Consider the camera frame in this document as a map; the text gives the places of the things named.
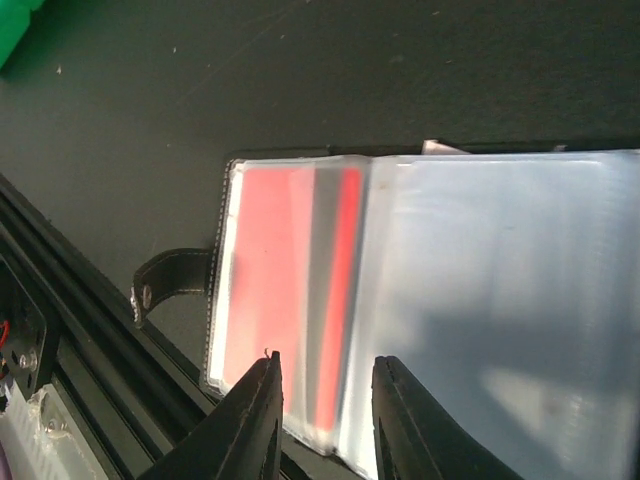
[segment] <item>stitching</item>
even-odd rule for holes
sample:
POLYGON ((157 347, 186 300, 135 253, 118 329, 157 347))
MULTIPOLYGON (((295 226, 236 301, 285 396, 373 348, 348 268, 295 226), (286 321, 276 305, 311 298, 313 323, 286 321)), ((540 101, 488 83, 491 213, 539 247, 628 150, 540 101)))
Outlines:
POLYGON ((218 211, 218 228, 216 229, 216 238, 213 243, 213 251, 211 253, 211 268, 209 269, 209 285, 207 286, 207 330, 205 331, 205 347, 204 347, 204 368, 200 369, 200 384, 205 386, 210 391, 215 391, 213 386, 209 384, 209 353, 211 350, 211 336, 214 334, 215 322, 213 318, 213 302, 214 302, 214 288, 219 282, 219 272, 216 272, 216 265, 218 264, 219 257, 221 255, 221 243, 224 238, 224 229, 226 221, 224 220, 224 213, 227 210, 229 203, 229 189, 231 184, 231 171, 238 162, 237 158, 232 158, 227 162, 226 174, 224 176, 224 182, 222 185, 222 195, 220 200, 220 210, 218 211))

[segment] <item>transparent plastic page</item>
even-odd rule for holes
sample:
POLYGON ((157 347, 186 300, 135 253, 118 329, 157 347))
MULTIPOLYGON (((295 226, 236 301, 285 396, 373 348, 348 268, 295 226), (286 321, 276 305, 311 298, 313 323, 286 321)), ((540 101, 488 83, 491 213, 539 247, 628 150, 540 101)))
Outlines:
POLYGON ((375 159, 339 456, 376 477, 371 368, 396 355, 523 478, 628 478, 638 185, 634 152, 375 159))
POLYGON ((278 350, 283 426, 319 452, 336 443, 368 163, 239 161, 231 170, 207 382, 226 393, 278 350))

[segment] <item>white component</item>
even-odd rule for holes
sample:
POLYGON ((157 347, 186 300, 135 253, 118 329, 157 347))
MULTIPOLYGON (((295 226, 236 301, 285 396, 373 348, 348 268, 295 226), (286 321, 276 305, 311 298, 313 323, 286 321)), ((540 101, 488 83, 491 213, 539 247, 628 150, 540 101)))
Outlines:
POLYGON ((7 410, 0 416, 0 442, 11 474, 20 480, 106 479, 91 448, 52 385, 45 385, 28 402, 14 383, 7 410), (46 419, 44 403, 56 412, 46 419))
POLYGON ((425 140, 422 144, 423 155, 469 155, 468 152, 459 150, 437 140, 425 140))

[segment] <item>dark gray surface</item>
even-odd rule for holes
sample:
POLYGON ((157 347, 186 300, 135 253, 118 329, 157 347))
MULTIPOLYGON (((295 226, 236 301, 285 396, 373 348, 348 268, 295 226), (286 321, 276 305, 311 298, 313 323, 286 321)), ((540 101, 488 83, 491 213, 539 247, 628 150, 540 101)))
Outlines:
MULTIPOLYGON (((48 0, 2 71, 0 169, 127 292, 154 253, 212 242, 235 149, 637 135, 639 11, 48 0)), ((194 362, 204 318, 152 316, 194 362)))

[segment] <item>screw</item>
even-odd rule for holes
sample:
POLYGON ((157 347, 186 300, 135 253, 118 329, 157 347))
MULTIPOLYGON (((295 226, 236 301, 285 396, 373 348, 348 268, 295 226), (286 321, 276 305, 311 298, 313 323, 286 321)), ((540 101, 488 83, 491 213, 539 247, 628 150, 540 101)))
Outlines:
POLYGON ((49 422, 47 422, 47 426, 44 427, 44 431, 48 435, 52 435, 56 432, 65 432, 66 430, 67 430, 67 424, 64 421, 59 420, 57 418, 52 418, 51 420, 49 420, 49 422))
POLYGON ((28 357, 25 354, 20 355, 18 365, 23 370, 26 370, 28 368, 32 372, 35 372, 36 368, 38 367, 38 354, 34 349, 31 349, 28 357))
POLYGON ((149 285, 142 287, 142 306, 145 310, 149 310, 151 306, 151 287, 149 285))

